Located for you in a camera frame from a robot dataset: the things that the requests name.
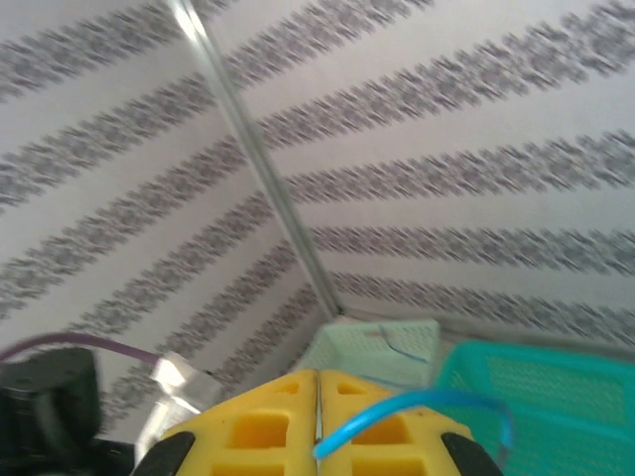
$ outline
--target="plastic basket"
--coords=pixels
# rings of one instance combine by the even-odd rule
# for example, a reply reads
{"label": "plastic basket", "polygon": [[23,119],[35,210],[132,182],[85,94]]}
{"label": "plastic basket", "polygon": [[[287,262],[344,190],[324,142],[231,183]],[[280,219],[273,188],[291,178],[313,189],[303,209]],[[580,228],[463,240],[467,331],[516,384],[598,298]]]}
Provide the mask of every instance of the plastic basket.
{"label": "plastic basket", "polygon": [[[406,357],[391,345],[427,362]],[[431,382],[439,349],[440,328],[433,320],[328,324],[299,368],[338,369],[402,390]]]}
{"label": "plastic basket", "polygon": [[[437,387],[498,397],[516,421],[506,476],[635,475],[635,366],[535,347],[468,342]],[[493,456],[497,416],[437,408],[468,425]]]}

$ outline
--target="rectangular hole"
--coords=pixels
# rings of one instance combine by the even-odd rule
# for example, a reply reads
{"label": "rectangular hole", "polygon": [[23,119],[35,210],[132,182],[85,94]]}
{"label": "rectangular hole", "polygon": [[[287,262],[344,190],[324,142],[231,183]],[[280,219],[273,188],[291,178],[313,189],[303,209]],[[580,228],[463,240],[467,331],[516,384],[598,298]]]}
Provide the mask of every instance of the rectangular hole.
{"label": "rectangular hole", "polygon": [[339,384],[337,386],[337,392],[340,395],[362,395],[366,393],[363,390],[346,383]]}
{"label": "rectangular hole", "polygon": [[412,442],[406,424],[400,416],[389,416],[362,431],[352,444],[407,444]]}
{"label": "rectangular hole", "polygon": [[214,464],[211,476],[285,476],[285,467],[282,464]]}
{"label": "rectangular hole", "polygon": [[228,447],[283,448],[287,445],[289,417],[281,414],[248,414],[234,424]]}
{"label": "rectangular hole", "polygon": [[426,473],[423,463],[416,459],[353,459],[352,476],[426,476]]}

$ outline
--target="decorative pattern stripe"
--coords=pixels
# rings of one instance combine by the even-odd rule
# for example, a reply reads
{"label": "decorative pattern stripe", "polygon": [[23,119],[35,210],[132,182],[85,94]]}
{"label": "decorative pattern stripe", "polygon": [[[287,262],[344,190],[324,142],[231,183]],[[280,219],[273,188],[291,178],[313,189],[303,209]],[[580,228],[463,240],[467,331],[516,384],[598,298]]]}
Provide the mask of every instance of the decorative pattern stripe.
{"label": "decorative pattern stripe", "polygon": [[246,165],[227,137],[0,267],[0,320]]}
{"label": "decorative pattern stripe", "polygon": [[[161,354],[173,351],[191,359],[196,351],[209,345],[296,264],[297,259],[289,243],[276,246],[243,276],[213,296],[201,311],[181,324],[179,330],[155,346],[155,351]],[[156,383],[150,378],[150,367],[148,364],[130,367],[126,375],[113,383],[110,392],[102,399],[108,425],[127,417],[157,390]]]}
{"label": "decorative pattern stripe", "polygon": [[225,56],[225,64],[237,87],[251,87],[433,4],[434,0],[319,0]]}
{"label": "decorative pattern stripe", "polygon": [[635,344],[635,309],[592,307],[583,302],[544,300],[348,273],[333,273],[331,277],[338,291],[347,295],[467,315],[496,324],[562,332],[629,346]]}
{"label": "decorative pattern stripe", "polygon": [[103,336],[122,334],[271,218],[273,211],[263,193],[247,198],[111,298],[97,303],[93,311],[81,316],[81,322],[67,330]]}
{"label": "decorative pattern stripe", "polygon": [[624,131],[575,141],[422,157],[287,178],[296,203],[390,200],[635,186],[635,138]]}
{"label": "decorative pattern stripe", "polygon": [[67,127],[40,143],[29,143],[0,162],[0,216],[32,195],[58,187],[68,178],[94,169],[115,155],[157,137],[214,104],[200,74],[145,94],[76,127]]}
{"label": "decorative pattern stripe", "polygon": [[561,24],[539,24],[522,37],[459,50],[377,80],[340,90],[260,120],[272,149],[419,119],[443,111],[502,101],[593,73],[609,76],[635,59],[635,7],[613,1],[588,15],[573,14]]}
{"label": "decorative pattern stripe", "polygon": [[220,15],[238,0],[191,0],[196,12],[205,20]]}
{"label": "decorative pattern stripe", "polygon": [[321,251],[549,268],[575,273],[635,275],[635,233],[322,227],[312,234]]}
{"label": "decorative pattern stripe", "polygon": [[298,351],[291,357],[291,359],[289,360],[289,364],[286,367],[280,369],[280,372],[278,373],[278,377],[282,377],[283,375],[287,375],[289,372],[291,372],[293,368],[302,360],[305,354],[309,351],[309,347],[311,347],[312,343],[313,343],[312,340],[305,342],[298,349]]}
{"label": "decorative pattern stripe", "polygon": [[271,351],[318,306],[318,298],[310,285],[304,285],[265,322],[234,355],[223,362],[211,375],[224,386],[224,394],[231,395],[236,386],[253,372]]}
{"label": "decorative pattern stripe", "polygon": [[0,103],[142,55],[182,34],[170,9],[152,2],[5,42],[0,45]]}

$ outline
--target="wall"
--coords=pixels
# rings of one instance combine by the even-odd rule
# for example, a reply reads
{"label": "wall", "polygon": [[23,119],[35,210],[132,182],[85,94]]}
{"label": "wall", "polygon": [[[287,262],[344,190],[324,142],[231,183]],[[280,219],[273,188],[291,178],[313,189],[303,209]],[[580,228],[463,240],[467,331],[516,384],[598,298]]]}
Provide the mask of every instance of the wall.
{"label": "wall", "polygon": [[632,346],[634,7],[241,0],[205,24],[346,309]]}
{"label": "wall", "polygon": [[[288,368],[323,315],[171,11],[1,11],[0,345],[65,329],[175,350],[227,395]],[[150,369],[99,357],[105,428],[133,439]]]}

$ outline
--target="blue wire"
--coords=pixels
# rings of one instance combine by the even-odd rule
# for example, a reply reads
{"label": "blue wire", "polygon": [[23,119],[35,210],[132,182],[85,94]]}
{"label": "blue wire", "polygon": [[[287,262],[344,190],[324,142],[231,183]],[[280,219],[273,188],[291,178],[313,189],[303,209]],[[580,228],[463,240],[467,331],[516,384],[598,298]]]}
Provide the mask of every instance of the blue wire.
{"label": "blue wire", "polygon": [[390,340],[388,340],[388,332],[386,332],[386,329],[384,328],[383,325],[379,326],[379,332],[381,333],[381,336],[384,338],[384,342],[386,342],[386,345],[390,347],[392,350],[394,350],[395,352],[397,352],[398,354],[405,355],[409,359],[417,360],[419,362],[423,362],[424,364],[428,363],[428,359],[424,357],[419,357],[418,355],[411,354],[410,352],[406,352],[405,350],[401,350],[395,347],[390,342]]}
{"label": "blue wire", "polygon": [[509,407],[503,402],[456,390],[414,390],[391,397],[357,414],[314,448],[314,458],[325,459],[356,435],[390,415],[415,407],[451,405],[475,407],[500,412],[503,416],[499,464],[503,464],[514,446],[514,422]]}

